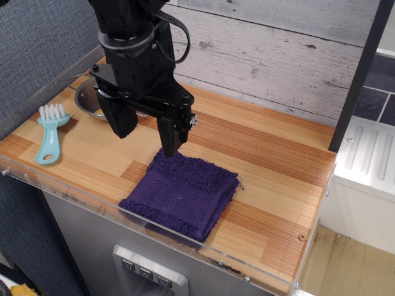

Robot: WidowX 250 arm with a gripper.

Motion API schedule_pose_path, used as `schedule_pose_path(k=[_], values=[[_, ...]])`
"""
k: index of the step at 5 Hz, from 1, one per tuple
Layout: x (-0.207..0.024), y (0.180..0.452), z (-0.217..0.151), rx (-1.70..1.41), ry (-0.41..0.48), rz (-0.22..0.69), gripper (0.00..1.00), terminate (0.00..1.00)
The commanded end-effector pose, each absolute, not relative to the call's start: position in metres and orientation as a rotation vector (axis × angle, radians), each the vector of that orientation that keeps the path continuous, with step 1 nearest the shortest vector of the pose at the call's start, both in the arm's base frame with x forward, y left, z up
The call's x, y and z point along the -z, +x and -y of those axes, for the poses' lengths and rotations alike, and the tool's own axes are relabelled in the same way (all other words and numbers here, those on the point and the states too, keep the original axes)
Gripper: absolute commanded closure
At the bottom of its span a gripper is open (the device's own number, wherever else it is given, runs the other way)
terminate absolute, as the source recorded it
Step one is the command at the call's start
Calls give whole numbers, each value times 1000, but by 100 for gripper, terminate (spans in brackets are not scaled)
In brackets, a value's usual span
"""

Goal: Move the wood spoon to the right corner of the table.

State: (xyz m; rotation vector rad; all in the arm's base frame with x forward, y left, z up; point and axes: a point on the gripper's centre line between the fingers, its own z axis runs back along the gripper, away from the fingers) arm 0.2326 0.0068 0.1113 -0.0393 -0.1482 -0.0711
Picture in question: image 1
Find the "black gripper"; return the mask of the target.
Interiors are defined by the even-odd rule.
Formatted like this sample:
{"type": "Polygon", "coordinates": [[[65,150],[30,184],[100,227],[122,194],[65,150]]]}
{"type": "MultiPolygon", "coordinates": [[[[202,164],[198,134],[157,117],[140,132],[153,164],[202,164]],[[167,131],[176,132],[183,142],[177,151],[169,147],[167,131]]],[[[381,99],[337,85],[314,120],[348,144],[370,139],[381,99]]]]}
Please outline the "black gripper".
{"type": "Polygon", "coordinates": [[[174,157],[197,124],[193,95],[174,78],[170,55],[149,46],[142,51],[106,50],[106,63],[93,64],[100,108],[113,132],[127,137],[137,126],[137,113],[157,120],[163,153],[174,157]]]}

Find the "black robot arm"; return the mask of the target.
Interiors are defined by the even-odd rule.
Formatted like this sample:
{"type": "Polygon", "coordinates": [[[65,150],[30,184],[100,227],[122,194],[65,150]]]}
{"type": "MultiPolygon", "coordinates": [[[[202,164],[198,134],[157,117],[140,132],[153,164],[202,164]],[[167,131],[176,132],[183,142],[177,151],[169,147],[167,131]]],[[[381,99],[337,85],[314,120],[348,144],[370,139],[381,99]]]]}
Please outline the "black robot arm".
{"type": "Polygon", "coordinates": [[[165,1],[90,1],[99,24],[106,63],[93,65],[96,95],[114,133],[125,138],[137,126],[137,112],[157,119],[162,149],[173,157],[196,125],[194,97],[173,73],[176,59],[171,25],[188,29],[161,9],[165,1]]]}

